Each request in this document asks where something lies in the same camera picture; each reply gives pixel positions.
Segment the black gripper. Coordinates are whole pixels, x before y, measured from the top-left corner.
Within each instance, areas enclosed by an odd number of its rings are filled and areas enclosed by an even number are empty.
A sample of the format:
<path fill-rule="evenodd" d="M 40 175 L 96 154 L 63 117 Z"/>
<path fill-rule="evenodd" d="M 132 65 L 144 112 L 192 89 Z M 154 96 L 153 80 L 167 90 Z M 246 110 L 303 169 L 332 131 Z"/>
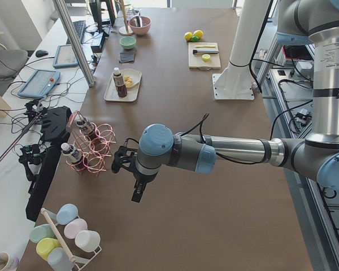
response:
<path fill-rule="evenodd" d="M 131 198 L 133 202 L 140 202 L 145 191 L 147 183 L 153 181 L 157 176 L 157 173 L 151 175 L 145 175 L 140 172 L 135 172 L 134 177 L 136 179 L 136 183 L 134 185 L 134 192 Z"/>

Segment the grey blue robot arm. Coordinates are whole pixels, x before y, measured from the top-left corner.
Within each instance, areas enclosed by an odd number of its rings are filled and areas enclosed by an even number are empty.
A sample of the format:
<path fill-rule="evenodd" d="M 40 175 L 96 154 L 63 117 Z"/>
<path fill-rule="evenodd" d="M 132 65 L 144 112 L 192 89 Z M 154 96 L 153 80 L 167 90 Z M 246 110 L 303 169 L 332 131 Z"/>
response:
<path fill-rule="evenodd" d="M 132 162 L 134 202 L 162 165 L 210 173 L 217 157 L 270 163 L 339 190 L 339 1 L 281 1 L 278 33 L 315 46 L 310 134 L 304 139 L 243 139 L 173 134 L 165 125 L 150 125 Z"/>

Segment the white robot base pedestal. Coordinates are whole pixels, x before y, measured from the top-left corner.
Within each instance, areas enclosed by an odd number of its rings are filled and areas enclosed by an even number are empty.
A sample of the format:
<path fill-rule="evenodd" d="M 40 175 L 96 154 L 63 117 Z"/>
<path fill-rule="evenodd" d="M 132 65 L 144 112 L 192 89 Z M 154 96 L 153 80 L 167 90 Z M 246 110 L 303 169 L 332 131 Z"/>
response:
<path fill-rule="evenodd" d="M 229 64 L 212 75 L 216 100 L 253 100 L 251 60 L 266 25 L 272 1 L 245 1 L 238 22 Z"/>

